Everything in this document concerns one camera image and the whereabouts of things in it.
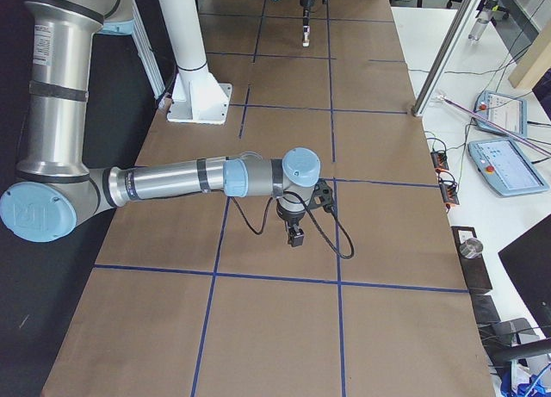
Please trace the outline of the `white PPR pipe piece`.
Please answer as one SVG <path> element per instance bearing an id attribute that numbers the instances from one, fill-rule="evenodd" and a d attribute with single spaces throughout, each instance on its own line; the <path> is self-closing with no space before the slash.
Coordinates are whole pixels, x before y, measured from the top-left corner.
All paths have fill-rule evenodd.
<path id="1" fill-rule="evenodd" d="M 302 34 L 302 46 L 309 47 L 309 45 L 310 45 L 310 27 L 304 26 L 303 34 Z"/>

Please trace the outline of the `blue teach pendant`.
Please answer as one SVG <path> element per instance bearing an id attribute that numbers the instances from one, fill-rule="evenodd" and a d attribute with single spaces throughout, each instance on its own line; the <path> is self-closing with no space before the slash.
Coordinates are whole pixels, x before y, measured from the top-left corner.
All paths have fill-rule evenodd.
<path id="1" fill-rule="evenodd" d="M 474 105 L 477 114 L 524 138 L 527 136 L 527 109 L 524 98 L 490 90 L 482 91 Z"/>
<path id="2" fill-rule="evenodd" d="M 470 158 L 499 195 L 530 195 L 549 190 L 533 164 L 510 139 L 477 140 L 467 145 Z"/>

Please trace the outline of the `aluminium frame post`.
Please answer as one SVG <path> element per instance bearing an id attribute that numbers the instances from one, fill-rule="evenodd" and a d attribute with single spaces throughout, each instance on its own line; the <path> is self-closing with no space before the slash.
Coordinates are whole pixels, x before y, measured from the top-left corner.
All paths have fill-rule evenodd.
<path id="1" fill-rule="evenodd" d="M 435 61 L 418 94 L 416 102 L 412 106 L 412 114 L 414 116 L 421 117 L 424 114 L 430 99 L 436 91 L 440 78 L 446 70 L 455 46 L 480 1 L 481 0 L 462 0 L 461 6 L 455 13 L 455 17 L 444 37 L 443 43 L 440 46 Z"/>

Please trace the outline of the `black box on desk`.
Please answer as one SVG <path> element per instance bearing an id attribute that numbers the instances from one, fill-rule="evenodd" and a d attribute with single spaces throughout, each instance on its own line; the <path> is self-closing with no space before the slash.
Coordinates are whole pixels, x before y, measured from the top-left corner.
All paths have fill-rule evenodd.
<path id="1" fill-rule="evenodd" d="M 468 291 L 477 295 L 489 293 L 492 290 L 492 284 L 482 254 L 474 258 L 466 258 L 460 254 L 462 243 L 471 238 L 477 239 L 476 231 L 471 226 L 452 226 L 451 232 Z"/>

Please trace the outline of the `far blue teach pendant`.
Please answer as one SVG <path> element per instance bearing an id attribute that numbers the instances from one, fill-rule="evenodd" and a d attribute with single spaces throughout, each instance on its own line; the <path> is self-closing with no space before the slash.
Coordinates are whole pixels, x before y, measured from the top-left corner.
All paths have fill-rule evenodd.
<path id="1" fill-rule="evenodd" d="M 482 91 L 474 105 L 477 114 L 524 138 L 527 136 L 527 109 L 524 98 L 490 90 Z"/>

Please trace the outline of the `black monitor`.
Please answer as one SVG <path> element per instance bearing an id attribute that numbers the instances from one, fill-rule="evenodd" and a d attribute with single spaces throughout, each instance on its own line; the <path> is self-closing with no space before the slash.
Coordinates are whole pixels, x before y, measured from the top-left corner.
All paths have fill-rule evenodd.
<path id="1" fill-rule="evenodd" d="M 511 282 L 536 324 L 550 337 L 550 216 L 499 253 Z"/>

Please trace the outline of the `orange black connector block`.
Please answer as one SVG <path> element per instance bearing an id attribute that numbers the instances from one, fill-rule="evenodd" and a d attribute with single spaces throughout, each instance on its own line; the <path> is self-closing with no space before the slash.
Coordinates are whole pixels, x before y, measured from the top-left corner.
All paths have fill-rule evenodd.
<path id="1" fill-rule="evenodd" d="M 458 198 L 458 182 L 449 171 L 447 153 L 444 150 L 430 153 L 432 164 L 436 173 L 438 186 L 441 191 L 443 204 L 447 211 L 460 205 Z"/>

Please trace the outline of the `near blue teach pendant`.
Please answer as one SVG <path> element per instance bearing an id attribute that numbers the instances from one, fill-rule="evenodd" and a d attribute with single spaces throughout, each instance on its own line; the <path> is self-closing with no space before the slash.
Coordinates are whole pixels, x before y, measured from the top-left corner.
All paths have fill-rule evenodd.
<path id="1" fill-rule="evenodd" d="M 533 164 L 510 139 L 477 140 L 467 145 L 470 158 L 499 195 L 530 195 L 549 190 Z"/>

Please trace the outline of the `clear water bottle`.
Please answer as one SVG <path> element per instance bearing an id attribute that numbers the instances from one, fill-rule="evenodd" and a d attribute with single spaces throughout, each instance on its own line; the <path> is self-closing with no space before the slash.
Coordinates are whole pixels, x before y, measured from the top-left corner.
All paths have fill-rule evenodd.
<path id="1" fill-rule="evenodd" d="M 471 41 L 479 41 L 497 10 L 498 0 L 486 0 L 467 38 Z"/>

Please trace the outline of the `metal cup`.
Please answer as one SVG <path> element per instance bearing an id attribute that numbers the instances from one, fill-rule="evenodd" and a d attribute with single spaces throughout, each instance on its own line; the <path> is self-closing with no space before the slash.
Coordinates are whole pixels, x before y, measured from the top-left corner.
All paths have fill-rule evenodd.
<path id="1" fill-rule="evenodd" d="M 459 254 L 466 259 L 479 257 L 483 252 L 484 246 L 477 238 L 465 239 L 459 245 Z"/>

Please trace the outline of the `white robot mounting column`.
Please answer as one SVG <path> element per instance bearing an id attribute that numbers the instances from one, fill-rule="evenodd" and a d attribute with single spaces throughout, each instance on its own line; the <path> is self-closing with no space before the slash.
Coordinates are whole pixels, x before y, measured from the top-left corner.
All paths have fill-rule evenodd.
<path id="1" fill-rule="evenodd" d="M 195 0 L 158 0 L 176 61 L 177 76 L 167 119 L 221 125 L 232 94 L 210 72 Z"/>

